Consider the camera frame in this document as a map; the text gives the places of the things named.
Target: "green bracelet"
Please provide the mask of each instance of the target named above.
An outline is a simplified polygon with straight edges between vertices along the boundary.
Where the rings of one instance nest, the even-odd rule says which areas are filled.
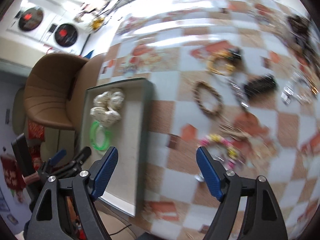
[[[105,135],[105,140],[103,142],[103,144],[101,146],[97,146],[96,144],[96,133],[97,133],[97,129],[100,126],[100,122],[98,122],[97,120],[94,121],[91,125],[90,128],[90,142],[91,145],[98,151],[105,151],[110,144],[110,135],[111,133],[108,131],[107,128],[103,128],[104,129],[104,135]]]

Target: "metal screw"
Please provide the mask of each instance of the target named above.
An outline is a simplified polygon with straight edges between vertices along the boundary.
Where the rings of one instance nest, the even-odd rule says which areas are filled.
[[[88,174],[89,174],[88,171],[81,171],[81,172],[80,172],[80,176],[81,176],[81,177],[86,177]]]
[[[258,180],[259,180],[260,182],[266,182],[266,181],[267,181],[267,179],[266,179],[264,176],[259,176],[259,177],[258,177]]]
[[[226,174],[230,177],[234,176],[235,175],[235,172],[234,171],[227,171]]]
[[[53,182],[53,181],[55,181],[56,180],[56,177],[55,176],[50,176],[49,178],[48,178],[48,181],[49,182]]]

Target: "dryer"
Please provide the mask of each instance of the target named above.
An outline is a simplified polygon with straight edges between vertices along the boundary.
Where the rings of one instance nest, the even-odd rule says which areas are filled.
[[[56,16],[41,41],[62,52],[80,55],[89,33],[68,18]]]
[[[7,30],[40,41],[54,17],[51,11],[28,3],[20,7]]]

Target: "cable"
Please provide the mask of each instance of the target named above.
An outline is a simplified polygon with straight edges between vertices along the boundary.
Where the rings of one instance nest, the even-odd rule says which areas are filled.
[[[109,235],[109,236],[114,236],[114,235],[120,233],[121,231],[125,230],[125,229],[128,228],[129,226],[132,226],[132,224],[127,225],[126,227],[122,228],[122,229],[119,230],[118,232],[116,232],[116,233],[114,233],[114,234],[111,234],[111,235]]]

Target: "brown chair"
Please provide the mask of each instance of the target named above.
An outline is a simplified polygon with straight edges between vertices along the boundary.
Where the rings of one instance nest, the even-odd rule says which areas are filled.
[[[65,53],[42,57],[25,86],[28,118],[61,130],[80,131],[85,90],[96,85],[104,54],[90,60]]]

